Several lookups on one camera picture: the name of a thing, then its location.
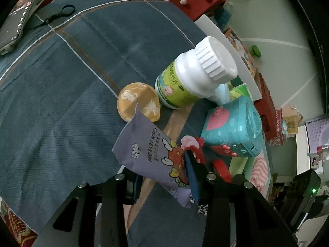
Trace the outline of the blue plaid bed sheet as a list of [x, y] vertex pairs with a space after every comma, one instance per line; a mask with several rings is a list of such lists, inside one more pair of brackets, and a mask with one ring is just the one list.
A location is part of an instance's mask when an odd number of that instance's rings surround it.
[[168, 0], [57, 0], [31, 17], [1, 57], [1, 219], [22, 246], [60, 246], [40, 241], [59, 206], [120, 170], [120, 91], [154, 86], [206, 36], [237, 57], [207, 17], [192, 21]]

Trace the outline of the red cardboard box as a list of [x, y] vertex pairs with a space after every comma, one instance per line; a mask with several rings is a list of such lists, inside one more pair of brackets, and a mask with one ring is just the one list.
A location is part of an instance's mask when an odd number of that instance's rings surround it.
[[270, 141], [277, 136], [276, 109], [261, 73], [256, 74], [256, 83], [262, 98], [254, 101], [254, 106], [260, 115], [265, 138], [267, 141]]

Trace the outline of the green tissue pack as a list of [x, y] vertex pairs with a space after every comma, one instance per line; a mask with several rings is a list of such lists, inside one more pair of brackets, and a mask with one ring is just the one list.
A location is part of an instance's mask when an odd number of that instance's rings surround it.
[[239, 97], [248, 97], [251, 101], [253, 100], [253, 97], [251, 95], [251, 92], [246, 85], [246, 83], [243, 83], [239, 86], [233, 87], [232, 89], [229, 90], [229, 95], [230, 95], [230, 100], [234, 101], [235, 99]]

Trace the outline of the purple dotted calendar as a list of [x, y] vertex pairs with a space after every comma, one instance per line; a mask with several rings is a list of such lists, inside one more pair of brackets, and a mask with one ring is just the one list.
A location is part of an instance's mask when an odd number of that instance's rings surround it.
[[328, 144], [328, 115], [306, 121], [309, 150], [315, 152], [317, 147]]

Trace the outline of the pink white zigzag cloth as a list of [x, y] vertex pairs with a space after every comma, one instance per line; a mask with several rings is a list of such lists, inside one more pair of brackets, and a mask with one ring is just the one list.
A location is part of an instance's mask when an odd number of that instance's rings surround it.
[[251, 171], [249, 181], [263, 195], [266, 195], [266, 186], [268, 182], [268, 165], [263, 157], [257, 157]]

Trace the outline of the patterned red white box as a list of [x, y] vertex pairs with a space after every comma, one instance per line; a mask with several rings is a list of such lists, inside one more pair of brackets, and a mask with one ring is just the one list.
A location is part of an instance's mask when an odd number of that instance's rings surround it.
[[276, 136], [268, 141], [271, 147], [283, 146], [286, 142], [286, 136], [282, 130], [282, 110], [276, 110]]

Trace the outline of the black smartphone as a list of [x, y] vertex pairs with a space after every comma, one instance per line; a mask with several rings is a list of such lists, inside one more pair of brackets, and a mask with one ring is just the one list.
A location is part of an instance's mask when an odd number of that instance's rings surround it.
[[1, 55], [14, 50], [23, 28], [44, 0], [19, 0], [1, 27]]

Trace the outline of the purple baby wipes pack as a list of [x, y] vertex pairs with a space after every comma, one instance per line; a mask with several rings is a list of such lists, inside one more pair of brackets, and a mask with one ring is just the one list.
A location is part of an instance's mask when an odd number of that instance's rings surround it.
[[182, 207], [190, 206], [184, 151], [139, 107], [121, 131], [112, 152], [127, 169], [162, 185]]

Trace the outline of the black device green light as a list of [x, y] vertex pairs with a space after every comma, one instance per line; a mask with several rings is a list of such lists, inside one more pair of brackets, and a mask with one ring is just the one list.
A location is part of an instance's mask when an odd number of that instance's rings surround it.
[[321, 179], [314, 169], [297, 175], [274, 199], [274, 208], [294, 234], [308, 217]]

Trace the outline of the white shelf edge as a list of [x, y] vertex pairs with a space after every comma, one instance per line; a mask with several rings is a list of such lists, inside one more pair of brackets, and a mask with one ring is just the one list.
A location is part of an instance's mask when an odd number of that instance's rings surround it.
[[297, 148], [297, 175], [308, 171], [311, 168], [309, 154], [309, 144], [307, 128], [305, 125], [298, 127], [298, 133], [295, 135]]

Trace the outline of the light green cloth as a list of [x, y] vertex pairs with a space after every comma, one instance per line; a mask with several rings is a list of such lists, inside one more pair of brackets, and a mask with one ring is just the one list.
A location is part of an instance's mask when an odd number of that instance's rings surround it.
[[241, 175], [247, 161], [247, 157], [232, 157], [229, 166], [229, 172], [231, 176], [234, 177], [235, 175]]

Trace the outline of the small beige gift bag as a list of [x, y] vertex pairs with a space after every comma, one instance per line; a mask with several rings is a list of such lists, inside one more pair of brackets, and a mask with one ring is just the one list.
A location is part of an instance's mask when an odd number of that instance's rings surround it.
[[282, 119], [286, 122], [288, 135], [297, 134], [298, 127], [303, 116], [295, 105], [286, 105], [282, 107]]

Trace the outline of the leopard print scrunchie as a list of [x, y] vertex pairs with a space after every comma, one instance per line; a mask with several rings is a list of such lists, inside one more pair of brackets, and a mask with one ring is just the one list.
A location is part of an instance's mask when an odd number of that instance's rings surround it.
[[192, 197], [190, 197], [190, 202], [197, 206], [197, 213], [199, 215], [207, 216], [208, 205], [198, 204]]

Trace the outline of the white pill bottle green label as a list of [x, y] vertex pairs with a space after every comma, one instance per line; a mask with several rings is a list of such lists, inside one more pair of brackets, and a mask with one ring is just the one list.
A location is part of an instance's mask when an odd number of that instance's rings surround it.
[[237, 77], [237, 66], [228, 49], [207, 36], [195, 48], [181, 53], [157, 77], [155, 91], [160, 102], [181, 109], [212, 96], [220, 84]]

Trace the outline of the red pink hair scrunchie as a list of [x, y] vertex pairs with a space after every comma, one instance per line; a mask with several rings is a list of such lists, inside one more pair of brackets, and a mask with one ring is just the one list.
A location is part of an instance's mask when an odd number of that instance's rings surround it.
[[202, 164], [206, 163], [206, 159], [202, 151], [204, 144], [205, 140], [203, 138], [192, 137], [190, 135], [185, 135], [181, 139], [181, 148], [183, 150], [191, 150], [196, 162]]

